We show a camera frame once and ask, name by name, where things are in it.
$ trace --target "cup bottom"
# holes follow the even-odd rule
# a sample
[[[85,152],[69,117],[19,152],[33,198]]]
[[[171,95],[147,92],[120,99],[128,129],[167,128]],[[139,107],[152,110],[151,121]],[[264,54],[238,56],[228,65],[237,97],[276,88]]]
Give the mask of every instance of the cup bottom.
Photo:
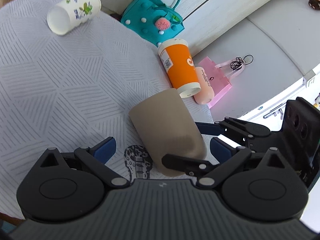
[[[200,84],[198,82],[192,82],[185,84],[177,89],[181,98],[188,98],[199,93],[201,90]]]
[[[57,35],[64,35],[71,29],[68,12],[59,6],[55,6],[48,12],[47,22],[49,28]]]

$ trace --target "white bedsheet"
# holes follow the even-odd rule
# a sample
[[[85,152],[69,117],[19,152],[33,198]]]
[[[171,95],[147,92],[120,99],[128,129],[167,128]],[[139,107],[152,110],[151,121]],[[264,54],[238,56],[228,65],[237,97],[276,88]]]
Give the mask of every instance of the white bedsheet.
[[[12,217],[23,218],[16,190],[48,147],[70,152],[113,136],[107,166],[134,179],[125,150],[142,143],[128,112],[171,87],[156,47],[105,13],[65,36],[52,33],[46,14],[59,1],[0,9],[0,212]],[[207,106],[184,102],[195,121],[212,122]],[[155,167],[148,176],[165,178]]]

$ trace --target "label on bottle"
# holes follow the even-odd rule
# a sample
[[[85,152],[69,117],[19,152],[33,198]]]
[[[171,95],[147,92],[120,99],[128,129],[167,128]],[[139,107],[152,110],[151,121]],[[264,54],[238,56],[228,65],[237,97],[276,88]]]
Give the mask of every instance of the label on bottle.
[[[203,76],[204,80],[207,82],[208,86],[211,87],[210,81],[209,81],[207,75],[205,74],[204,70],[202,69],[201,72],[202,72],[202,76]]]
[[[160,54],[160,59],[165,68],[165,71],[168,72],[168,70],[173,66],[173,63],[165,49]]]

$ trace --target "orange cup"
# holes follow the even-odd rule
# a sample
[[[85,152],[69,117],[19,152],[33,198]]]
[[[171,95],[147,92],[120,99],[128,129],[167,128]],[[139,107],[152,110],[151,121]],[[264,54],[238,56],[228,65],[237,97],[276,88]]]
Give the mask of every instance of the orange cup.
[[[181,98],[191,97],[201,90],[188,43],[185,40],[170,39],[161,43],[158,55],[172,86]]]

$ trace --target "cup with green print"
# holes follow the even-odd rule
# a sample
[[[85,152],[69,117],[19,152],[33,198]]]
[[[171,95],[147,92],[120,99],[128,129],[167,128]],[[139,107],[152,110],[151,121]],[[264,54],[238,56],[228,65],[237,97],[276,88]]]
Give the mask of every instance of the cup with green print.
[[[55,34],[65,35],[95,17],[100,9],[100,0],[62,0],[48,12],[48,26]]]

